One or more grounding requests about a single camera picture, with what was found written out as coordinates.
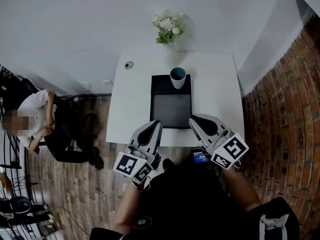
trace black cable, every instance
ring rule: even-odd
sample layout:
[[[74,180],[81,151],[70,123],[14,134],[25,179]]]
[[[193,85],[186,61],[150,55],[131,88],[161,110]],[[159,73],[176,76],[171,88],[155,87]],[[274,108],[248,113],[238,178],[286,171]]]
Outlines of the black cable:
[[[51,211],[51,213],[53,213],[53,212],[54,212],[56,209],[58,209],[58,208],[64,209],[64,210],[70,215],[71,219],[75,222],[75,224],[76,224],[84,233],[86,233],[86,234],[90,237],[90,235],[76,222],[76,220],[74,219],[74,217],[72,217],[71,213],[70,213],[66,208],[64,208],[64,207],[62,207],[62,206],[57,206],[56,208],[54,208],[54,209]]]

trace person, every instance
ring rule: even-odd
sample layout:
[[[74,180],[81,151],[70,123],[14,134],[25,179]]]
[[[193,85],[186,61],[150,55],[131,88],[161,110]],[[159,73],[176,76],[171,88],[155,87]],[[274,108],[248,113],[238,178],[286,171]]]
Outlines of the person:
[[[113,230],[93,228],[90,240],[299,239],[299,222],[286,201],[278,197],[261,204],[234,167],[222,169],[229,195],[215,170],[191,162],[174,165],[169,159],[163,168],[147,191],[130,182]]]
[[[35,151],[41,139],[59,162],[85,163],[96,169],[104,167],[99,150],[79,128],[75,115],[65,101],[55,96],[53,90],[41,90],[27,97],[18,110],[6,111],[2,125],[17,136],[30,151]],[[75,140],[82,151],[65,150],[62,140]]]
[[[3,208],[10,207],[10,205],[7,205],[6,203],[10,203],[10,200],[1,198],[0,227],[11,228],[12,226],[16,225],[30,225],[45,221],[49,221],[50,223],[54,222],[54,216],[50,212],[47,212],[47,205],[32,205],[30,210],[28,210],[27,212],[15,213],[14,211],[12,212],[6,210],[6,208]],[[31,213],[39,212],[43,213],[29,215]]]

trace black shoe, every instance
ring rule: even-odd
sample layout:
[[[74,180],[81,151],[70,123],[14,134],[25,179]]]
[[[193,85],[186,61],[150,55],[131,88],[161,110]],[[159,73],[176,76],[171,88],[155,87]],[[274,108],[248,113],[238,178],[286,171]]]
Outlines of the black shoe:
[[[164,171],[173,168],[175,166],[174,162],[172,162],[169,158],[163,160],[162,167]]]
[[[97,170],[101,170],[105,167],[105,163],[99,155],[94,155],[89,160],[89,165],[94,166]]]

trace wooden floor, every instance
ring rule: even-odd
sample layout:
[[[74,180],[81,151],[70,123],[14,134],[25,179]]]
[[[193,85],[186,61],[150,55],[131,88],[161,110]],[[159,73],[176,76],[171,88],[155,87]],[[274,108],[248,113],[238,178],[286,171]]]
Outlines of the wooden floor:
[[[88,163],[63,163],[56,161],[46,146],[39,154],[28,154],[28,173],[37,204],[48,204],[51,209],[64,207],[77,223],[90,234],[94,227],[111,228],[115,211],[126,190],[128,180],[113,172],[115,159],[124,144],[107,143],[107,123],[110,97],[80,98],[69,101],[79,118],[93,112],[97,119],[88,119],[84,132],[94,139],[104,161],[104,169],[97,171]],[[187,147],[160,147],[159,154],[180,163],[190,153]],[[162,164],[157,174],[163,172]],[[55,225],[66,240],[87,240],[89,237],[72,221],[66,211],[57,208],[54,212]]]

